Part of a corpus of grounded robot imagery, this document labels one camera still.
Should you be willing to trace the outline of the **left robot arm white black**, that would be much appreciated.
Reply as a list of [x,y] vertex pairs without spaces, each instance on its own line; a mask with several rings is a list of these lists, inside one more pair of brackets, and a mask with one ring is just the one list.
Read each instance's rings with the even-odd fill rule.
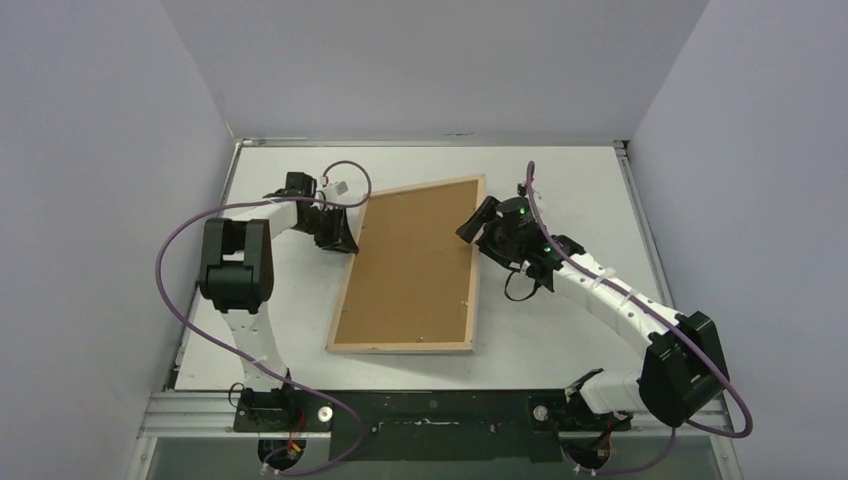
[[282,431],[297,420],[290,370],[276,345],[268,302],[275,282],[272,241],[292,230],[310,235],[325,251],[356,254],[359,247],[341,199],[345,182],[294,172],[283,188],[232,217],[204,224],[199,272],[203,298],[229,327],[242,360],[244,391],[239,406]]

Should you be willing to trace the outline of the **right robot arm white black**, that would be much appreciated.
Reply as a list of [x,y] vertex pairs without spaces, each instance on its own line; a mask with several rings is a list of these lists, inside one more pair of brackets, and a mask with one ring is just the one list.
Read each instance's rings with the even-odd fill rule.
[[621,280],[565,235],[546,237],[527,198],[486,197],[456,231],[466,243],[509,270],[581,305],[639,355],[624,372],[597,368],[565,390],[565,414],[588,429],[604,415],[650,413],[679,427],[719,395],[728,371],[714,322],[684,315]]

